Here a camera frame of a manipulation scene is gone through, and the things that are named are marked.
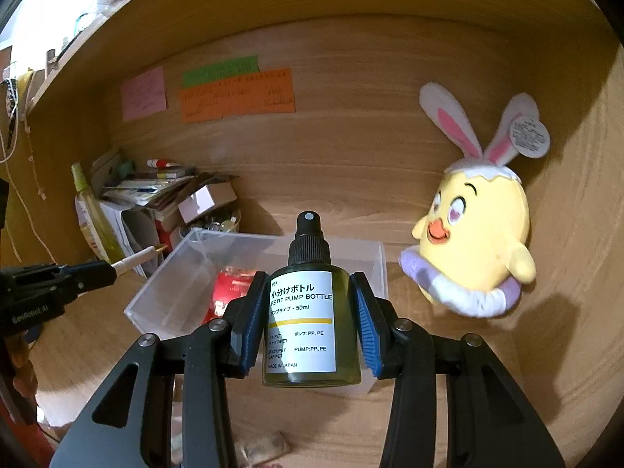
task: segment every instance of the blue gripper pad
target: blue gripper pad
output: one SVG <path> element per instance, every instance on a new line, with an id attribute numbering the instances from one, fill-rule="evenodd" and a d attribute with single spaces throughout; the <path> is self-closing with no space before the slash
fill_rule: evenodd
<path id="1" fill-rule="evenodd" d="M 358 315 L 360 317 L 360 342 L 366 367 L 372 371 L 375 378 L 381 375 L 381 344 L 372 321 L 371 312 L 366 304 L 364 293 L 358 288 Z"/>

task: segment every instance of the bunny ears headband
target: bunny ears headband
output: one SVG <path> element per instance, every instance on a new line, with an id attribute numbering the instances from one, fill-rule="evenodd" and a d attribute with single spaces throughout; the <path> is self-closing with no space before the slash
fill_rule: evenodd
<path id="1" fill-rule="evenodd" d="M 539 119 L 537 104 L 531 96 L 520 93 L 509 101 L 496 135 L 485 152 L 479 145 L 464 109 L 448 90 L 439 84 L 426 84 L 420 89 L 420 105 L 425 114 L 464 153 L 464 159 L 455 162 L 445 173 L 461 171 L 468 177 L 483 176 L 488 181 L 503 176 L 520 182 L 516 173 L 505 167 L 518 154 L 509 138 L 509 130 L 517 118 Z"/>

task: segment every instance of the pink sticky note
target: pink sticky note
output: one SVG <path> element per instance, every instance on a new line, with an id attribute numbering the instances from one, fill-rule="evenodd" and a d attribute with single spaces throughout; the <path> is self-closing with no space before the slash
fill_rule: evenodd
<path id="1" fill-rule="evenodd" d="M 122 84 L 121 100 L 124 121 L 138 120 L 167 110 L 165 72 L 162 66 Z"/>

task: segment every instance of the white bottle label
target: white bottle label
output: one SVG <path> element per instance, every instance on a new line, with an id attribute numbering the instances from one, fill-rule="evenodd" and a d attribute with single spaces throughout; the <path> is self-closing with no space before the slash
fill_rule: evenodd
<path id="1" fill-rule="evenodd" d="M 98 235 L 98 231 L 96 230 L 96 226 L 91 219 L 91 215 L 89 214 L 87 206 L 83 201 L 78 200 L 78 198 L 76 198 L 76 213 L 78 214 L 79 223 L 82 225 L 82 223 L 84 222 L 89 227 L 89 232 L 91 234 L 92 242 L 93 245 L 95 245 L 95 248 L 91 245 L 91 241 L 87 241 L 87 244 L 91 246 L 91 249 L 100 260 L 106 260 L 107 262 L 110 262 L 110 259 L 106 254 L 106 248 L 104 248 L 104 245 L 102 244 L 102 240 Z"/>
<path id="2" fill-rule="evenodd" d="M 331 277 L 329 271 L 297 271 L 271 282 L 267 373 L 336 371 Z"/>

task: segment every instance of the green sticky note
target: green sticky note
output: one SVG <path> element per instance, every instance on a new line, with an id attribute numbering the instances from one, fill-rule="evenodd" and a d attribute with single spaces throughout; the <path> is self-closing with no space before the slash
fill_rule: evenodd
<path id="1" fill-rule="evenodd" d="M 246 73 L 259 72 L 258 56 L 234 58 L 220 64 L 206 65 L 205 67 L 189 70 L 182 76 L 182 88 L 191 88 L 199 84 L 211 83 L 226 77 L 234 77 Z"/>

